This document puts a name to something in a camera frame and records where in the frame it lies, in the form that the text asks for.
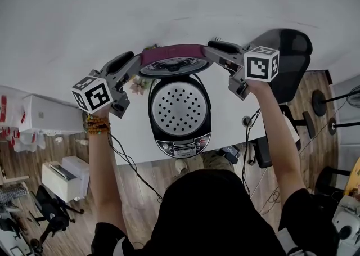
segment hand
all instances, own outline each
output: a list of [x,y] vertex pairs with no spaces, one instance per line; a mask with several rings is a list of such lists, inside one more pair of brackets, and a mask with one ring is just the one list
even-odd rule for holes
[[99,111],[96,111],[93,115],[100,118],[108,118],[110,112],[111,104],[101,108]]
[[270,89],[270,86],[267,82],[256,81],[256,80],[246,80],[247,85],[251,93],[257,95],[259,93],[265,92],[267,89]]

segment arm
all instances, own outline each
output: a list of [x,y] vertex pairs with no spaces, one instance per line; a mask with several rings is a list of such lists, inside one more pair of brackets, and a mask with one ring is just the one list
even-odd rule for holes
[[[100,110],[96,115],[109,116],[109,110]],[[111,153],[107,133],[89,135],[90,188],[97,222],[112,224],[127,234]]]
[[247,83],[260,104],[283,206],[291,194],[305,188],[298,151],[268,83],[251,80]]

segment beaded bracelet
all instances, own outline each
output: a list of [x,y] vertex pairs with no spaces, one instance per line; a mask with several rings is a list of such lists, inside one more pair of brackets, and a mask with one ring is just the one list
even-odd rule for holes
[[108,118],[100,118],[89,115],[86,119],[86,123],[89,134],[101,134],[110,131],[110,123]]

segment person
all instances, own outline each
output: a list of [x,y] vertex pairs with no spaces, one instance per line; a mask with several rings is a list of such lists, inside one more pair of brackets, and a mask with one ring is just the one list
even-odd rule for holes
[[189,172],[176,161],[181,173],[164,194],[151,239],[135,250],[127,238],[107,135],[93,134],[89,162],[97,224],[92,255],[336,255],[338,233],[305,187],[298,151],[270,86],[252,80],[248,85],[260,104],[280,189],[279,231],[290,235],[292,248],[285,247],[291,240],[284,244],[255,210],[232,164],[207,153],[202,170]]

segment wooden floor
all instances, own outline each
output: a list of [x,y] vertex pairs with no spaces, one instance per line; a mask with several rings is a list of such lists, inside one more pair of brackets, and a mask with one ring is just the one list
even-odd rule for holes
[[[326,97],[330,96],[330,90],[323,72],[306,73],[294,100],[289,103],[289,106],[294,119],[300,119],[303,111],[309,111],[314,120],[316,131],[319,132],[335,111],[332,104],[328,104],[326,116],[318,118],[314,115],[310,101],[312,91],[316,88],[324,91]],[[298,131],[303,149],[310,139],[305,127],[299,127]],[[62,143],[56,143],[54,141],[55,137],[47,137],[46,149],[38,150],[35,153],[15,153],[8,148],[6,143],[0,143],[0,165],[8,177],[30,175],[30,179],[26,183],[30,190],[36,191],[41,183],[42,163],[54,160],[61,161],[62,157],[70,155],[76,155],[88,161],[87,147],[75,142],[76,138],[81,139],[84,137],[83,134],[64,137]],[[337,136],[331,137],[327,129],[324,129],[302,152],[301,169],[307,187],[314,188],[317,176],[324,166],[337,166],[337,141]],[[172,177],[176,174],[174,159],[143,163],[137,166],[138,172],[143,178],[161,194],[165,192]],[[191,170],[199,169],[202,167],[201,160],[199,158],[193,159],[189,161],[189,166]],[[238,175],[240,175],[241,169],[241,164],[235,166]],[[151,236],[151,231],[158,217],[160,204],[156,195],[135,176],[129,166],[117,167],[116,172],[129,238],[136,248],[140,248]],[[257,164],[252,167],[247,165],[246,180],[250,187],[251,199],[255,208],[261,211],[263,207],[261,214],[267,212],[273,205],[267,202],[267,199],[277,187],[273,168],[265,170],[260,169]],[[23,210],[23,213],[18,214],[28,229],[28,239],[39,238],[47,224],[43,222],[41,227],[37,227],[26,220],[28,210],[40,216],[30,196],[16,200],[15,204]],[[65,232],[56,234],[54,238],[49,237],[44,244],[44,255],[87,255],[90,253],[96,223],[95,206],[91,192],[84,200],[72,201],[71,206],[84,209],[85,214],[74,215],[70,212],[70,215],[76,219],[76,223],[71,224]],[[240,211],[234,214],[234,217],[240,216]],[[277,230],[280,216],[280,204],[275,204],[273,209],[263,217]]]

